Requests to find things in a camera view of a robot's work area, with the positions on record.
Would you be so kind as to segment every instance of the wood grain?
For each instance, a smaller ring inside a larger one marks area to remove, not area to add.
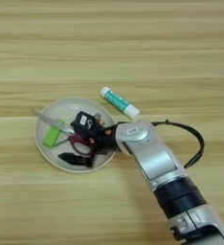
[[[141,119],[189,123],[207,141],[190,176],[224,218],[224,1],[0,0],[0,244],[177,244],[136,164],[118,154],[92,174],[48,164],[32,107],[104,86]],[[186,162],[197,145],[159,134]]]

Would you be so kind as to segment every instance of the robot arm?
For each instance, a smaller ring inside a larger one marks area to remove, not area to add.
[[[188,245],[224,245],[224,222],[158,138],[152,123],[119,124],[116,142],[120,151],[135,157],[176,240]]]

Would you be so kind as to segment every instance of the white label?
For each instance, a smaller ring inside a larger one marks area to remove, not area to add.
[[[126,134],[127,135],[131,135],[131,134],[135,134],[139,131],[139,129],[137,127],[133,127],[133,128],[130,128],[126,131]]]
[[[84,115],[82,115],[82,117],[80,119],[80,124],[83,125],[83,126],[85,126],[86,121],[87,121],[87,117],[84,116]]]

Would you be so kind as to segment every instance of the glue stick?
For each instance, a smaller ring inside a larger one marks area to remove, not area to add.
[[[108,87],[104,87],[101,89],[101,96],[111,102],[120,111],[125,113],[125,115],[130,119],[135,119],[140,114],[140,110],[138,108],[112,92],[112,90]]]

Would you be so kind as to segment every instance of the green object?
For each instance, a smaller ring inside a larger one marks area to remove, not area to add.
[[[56,119],[57,122],[61,122],[63,124],[65,124],[65,121],[61,120],[61,119]],[[53,148],[56,144],[56,140],[58,139],[58,136],[60,135],[61,131],[54,127],[54,126],[50,126],[50,129],[48,130],[47,134],[45,135],[44,139],[43,139],[43,145],[49,147],[49,148]]]
[[[106,93],[105,98],[108,99],[121,111],[124,111],[125,108],[129,105],[129,103],[126,100],[121,98],[119,95],[113,93],[111,90]]]

